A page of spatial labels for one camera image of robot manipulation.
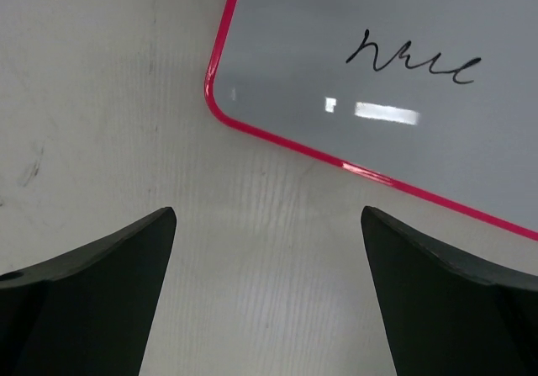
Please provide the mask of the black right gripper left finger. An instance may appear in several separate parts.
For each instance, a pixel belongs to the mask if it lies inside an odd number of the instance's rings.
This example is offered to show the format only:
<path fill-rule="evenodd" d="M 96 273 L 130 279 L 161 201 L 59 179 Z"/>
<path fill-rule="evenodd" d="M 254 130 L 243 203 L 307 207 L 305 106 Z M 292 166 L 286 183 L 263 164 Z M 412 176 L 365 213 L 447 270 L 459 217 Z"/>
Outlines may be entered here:
<path fill-rule="evenodd" d="M 1 277 L 3 375 L 137 375 L 177 217 L 158 209 L 109 236 Z"/>

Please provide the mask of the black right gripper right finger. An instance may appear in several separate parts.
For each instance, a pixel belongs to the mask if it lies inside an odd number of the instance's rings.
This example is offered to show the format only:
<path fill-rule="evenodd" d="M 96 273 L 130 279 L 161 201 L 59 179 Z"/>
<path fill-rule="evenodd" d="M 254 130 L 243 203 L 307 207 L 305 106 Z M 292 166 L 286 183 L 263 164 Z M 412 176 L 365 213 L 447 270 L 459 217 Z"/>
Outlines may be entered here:
<path fill-rule="evenodd" d="M 535 375 L 537 277 L 361 213 L 367 260 L 399 375 Z"/>

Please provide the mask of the pink framed whiteboard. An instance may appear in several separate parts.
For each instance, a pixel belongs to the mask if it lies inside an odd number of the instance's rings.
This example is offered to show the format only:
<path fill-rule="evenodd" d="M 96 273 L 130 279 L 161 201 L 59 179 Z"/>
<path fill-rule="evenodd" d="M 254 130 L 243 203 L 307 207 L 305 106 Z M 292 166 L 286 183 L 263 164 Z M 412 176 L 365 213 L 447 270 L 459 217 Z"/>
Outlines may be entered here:
<path fill-rule="evenodd" d="M 537 237 L 537 0 L 226 0 L 237 130 Z"/>

